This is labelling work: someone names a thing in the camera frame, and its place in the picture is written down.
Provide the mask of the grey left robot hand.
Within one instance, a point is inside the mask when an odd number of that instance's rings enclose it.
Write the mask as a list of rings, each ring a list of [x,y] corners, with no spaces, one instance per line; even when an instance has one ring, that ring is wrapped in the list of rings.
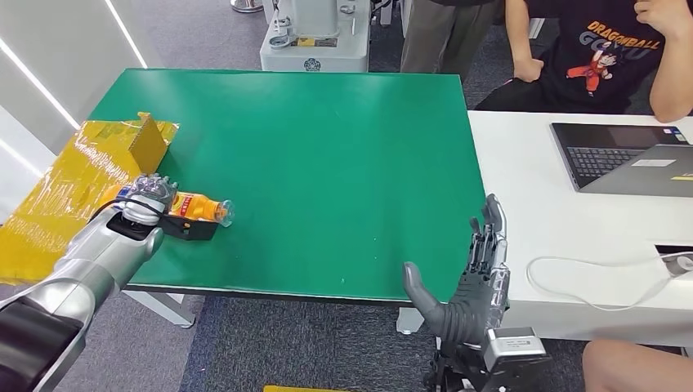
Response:
[[[127,187],[123,216],[142,225],[154,226],[169,211],[177,195],[178,183],[158,173],[138,176]]]

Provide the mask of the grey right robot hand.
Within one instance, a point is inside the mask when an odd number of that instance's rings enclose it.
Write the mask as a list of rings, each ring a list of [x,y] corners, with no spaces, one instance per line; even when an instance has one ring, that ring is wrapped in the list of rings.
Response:
[[[438,301],[424,286],[413,262],[402,266],[405,293],[428,328],[441,340],[481,345],[486,331],[500,327],[509,308],[511,271],[507,259],[507,219],[495,194],[481,209],[484,224],[470,219],[467,264],[449,301]]]

